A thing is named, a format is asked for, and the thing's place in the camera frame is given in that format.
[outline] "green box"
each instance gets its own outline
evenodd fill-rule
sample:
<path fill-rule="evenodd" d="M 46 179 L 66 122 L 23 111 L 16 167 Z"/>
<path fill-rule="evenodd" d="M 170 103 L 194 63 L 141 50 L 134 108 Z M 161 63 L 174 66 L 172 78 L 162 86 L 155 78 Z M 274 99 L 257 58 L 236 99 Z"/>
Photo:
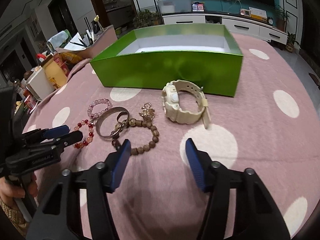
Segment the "green box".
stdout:
<path fill-rule="evenodd" d="M 188 80 L 204 92 L 234 96 L 242 52 L 220 24 L 172 24 L 133 30 L 91 61 L 105 87 L 163 87 Z"/>

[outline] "white drawer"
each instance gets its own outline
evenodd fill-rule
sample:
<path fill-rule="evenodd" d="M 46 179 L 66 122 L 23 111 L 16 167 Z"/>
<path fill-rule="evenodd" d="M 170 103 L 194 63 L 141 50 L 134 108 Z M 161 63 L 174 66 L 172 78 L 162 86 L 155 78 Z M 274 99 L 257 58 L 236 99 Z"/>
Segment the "white drawer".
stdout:
<path fill-rule="evenodd" d="M 231 32 L 259 36 L 260 26 L 253 23 L 223 18 L 222 24 L 225 25 L 226 28 Z"/>
<path fill-rule="evenodd" d="M 260 26 L 259 36 L 268 41 L 274 40 L 283 44 L 287 44 L 288 36 L 284 33 L 278 32 L 277 30 Z"/>
<path fill-rule="evenodd" d="M 205 23 L 204 15 L 180 15 L 163 17 L 164 24 Z"/>

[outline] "gold hair claw clip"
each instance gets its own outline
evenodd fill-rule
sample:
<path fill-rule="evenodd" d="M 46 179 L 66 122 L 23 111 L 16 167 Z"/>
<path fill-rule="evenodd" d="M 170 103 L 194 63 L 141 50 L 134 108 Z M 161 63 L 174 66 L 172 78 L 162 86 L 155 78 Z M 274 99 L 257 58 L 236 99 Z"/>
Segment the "gold hair claw clip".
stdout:
<path fill-rule="evenodd" d="M 141 107 L 142 111 L 139 115 L 142 117 L 143 120 L 152 121 L 155 117 L 155 110 L 151 108 L 152 104 L 145 103 L 143 107 Z"/>

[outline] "human hand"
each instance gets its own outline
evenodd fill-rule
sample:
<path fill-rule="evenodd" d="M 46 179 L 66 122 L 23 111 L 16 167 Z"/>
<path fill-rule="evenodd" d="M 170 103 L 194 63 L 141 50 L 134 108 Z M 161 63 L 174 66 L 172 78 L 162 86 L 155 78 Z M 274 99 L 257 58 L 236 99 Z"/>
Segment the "human hand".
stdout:
<path fill-rule="evenodd" d="M 38 185 L 36 183 L 37 177 L 34 173 L 31 174 L 31 182 L 28 185 L 28 192 L 33 197 L 38 195 Z M 6 204 L 8 207 L 19 210 L 17 204 L 13 200 L 13 198 L 24 198 L 25 191 L 22 187 L 18 187 L 15 185 L 11 185 L 6 182 L 4 177 L 0 178 L 0 198 L 2 199 L 3 203 Z"/>

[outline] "gray tile floor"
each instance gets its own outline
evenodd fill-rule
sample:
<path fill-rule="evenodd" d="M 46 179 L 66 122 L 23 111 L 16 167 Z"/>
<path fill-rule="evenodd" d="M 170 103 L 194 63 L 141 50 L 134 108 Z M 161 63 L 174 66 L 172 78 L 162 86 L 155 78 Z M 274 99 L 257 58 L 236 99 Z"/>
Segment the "gray tile floor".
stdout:
<path fill-rule="evenodd" d="M 312 73 L 314 75 L 316 75 L 316 73 L 300 55 L 289 53 L 285 50 L 280 50 L 277 48 L 275 49 L 289 64 L 289 66 L 302 82 L 320 118 L 320 90 L 309 76 L 309 73 Z"/>

